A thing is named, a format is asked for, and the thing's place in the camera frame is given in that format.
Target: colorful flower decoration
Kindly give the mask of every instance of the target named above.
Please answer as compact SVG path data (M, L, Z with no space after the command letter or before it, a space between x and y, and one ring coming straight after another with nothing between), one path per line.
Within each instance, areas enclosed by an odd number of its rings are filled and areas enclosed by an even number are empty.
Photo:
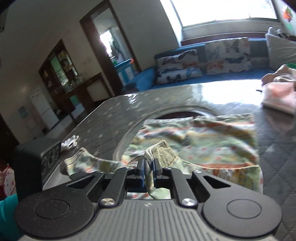
M288 6L284 6L282 11L284 12L284 19L287 19L288 22L291 22L293 19L293 14L291 9Z

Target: white pillow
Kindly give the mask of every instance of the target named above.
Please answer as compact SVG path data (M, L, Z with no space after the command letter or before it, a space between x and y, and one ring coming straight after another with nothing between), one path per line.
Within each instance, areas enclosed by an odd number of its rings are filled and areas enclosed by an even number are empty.
M296 42L265 34L269 67L277 70L283 64L296 64Z

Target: sofa armrest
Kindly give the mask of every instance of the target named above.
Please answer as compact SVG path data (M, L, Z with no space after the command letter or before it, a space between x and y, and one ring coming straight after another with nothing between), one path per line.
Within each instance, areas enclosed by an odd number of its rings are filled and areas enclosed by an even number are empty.
M154 67L147 68L135 76L130 82L126 83L122 89L122 93L127 93L131 90L145 91L154 86L155 69Z

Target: gray ribbed panel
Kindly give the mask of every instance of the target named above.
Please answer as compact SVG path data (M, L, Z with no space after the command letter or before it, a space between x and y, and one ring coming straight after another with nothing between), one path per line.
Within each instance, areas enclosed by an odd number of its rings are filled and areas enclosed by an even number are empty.
M22 237L20 241L32 241ZM124 200L103 209L82 232L64 241L226 241L236 240L211 230L193 209L173 200ZM272 236L262 238L275 241Z

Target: white refrigerator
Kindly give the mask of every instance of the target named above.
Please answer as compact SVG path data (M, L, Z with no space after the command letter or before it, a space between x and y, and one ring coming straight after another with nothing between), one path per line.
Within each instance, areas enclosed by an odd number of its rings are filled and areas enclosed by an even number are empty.
M40 89L37 89L30 95L30 100L41 116L43 122L47 126L49 130L51 130L56 123L58 123L59 119L50 107L48 101L45 96L41 92Z

